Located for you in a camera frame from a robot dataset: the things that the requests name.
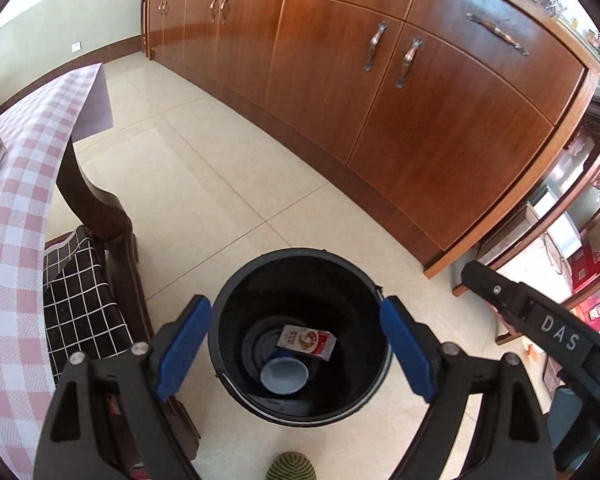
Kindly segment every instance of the tiled floor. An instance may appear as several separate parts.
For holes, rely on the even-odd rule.
[[[397,294],[441,340],[498,358],[496,323],[470,294],[454,298],[450,273],[433,280],[391,236],[339,190],[259,128],[143,55],[106,65],[115,127],[76,144],[92,182],[115,193],[138,236],[144,292],[157,329],[194,294],[213,300],[257,256],[288,246],[324,248],[349,259]],[[56,193],[48,238],[78,220]],[[539,365],[531,370],[543,407]],[[387,479],[424,413],[400,367],[360,412],[323,428],[263,422],[214,377],[203,345],[179,394],[202,434],[196,469],[205,480],[262,480],[277,454],[310,457],[320,480]],[[455,478],[468,448],[478,399],[471,399],[444,478]]]

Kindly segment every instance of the black trash can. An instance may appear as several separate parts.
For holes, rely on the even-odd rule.
[[[310,428],[342,420],[378,390],[391,362],[382,332],[382,295],[359,268],[327,251],[285,249],[246,264],[214,303],[208,336],[211,361],[231,396],[255,415]],[[260,383],[286,324],[337,337],[328,362],[299,357],[307,384],[288,396]]]

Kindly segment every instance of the screw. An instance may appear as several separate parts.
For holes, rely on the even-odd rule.
[[[86,357],[86,355],[84,354],[84,352],[74,352],[73,354],[71,354],[71,356],[69,357],[69,362],[72,365],[79,365],[81,362],[84,361],[84,358]]]
[[[506,354],[504,354],[504,359],[511,366],[518,366],[520,364],[520,357],[518,357],[517,354],[514,354],[513,352],[507,352]]]
[[[460,353],[460,347],[451,341],[442,343],[442,353],[444,355],[458,355]]]
[[[135,343],[131,347],[131,353],[133,355],[144,355],[148,351],[149,351],[149,343],[145,343],[144,341],[141,341],[139,343]]]

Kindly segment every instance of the pink checkered tablecloth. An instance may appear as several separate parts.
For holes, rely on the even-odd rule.
[[[0,456],[32,477],[54,391],[42,270],[46,219],[64,149],[112,126],[101,65],[73,70],[0,116]]]

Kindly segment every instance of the green striped slipper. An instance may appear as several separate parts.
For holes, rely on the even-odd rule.
[[[267,471],[266,480],[316,480],[314,466],[301,453],[283,453]]]

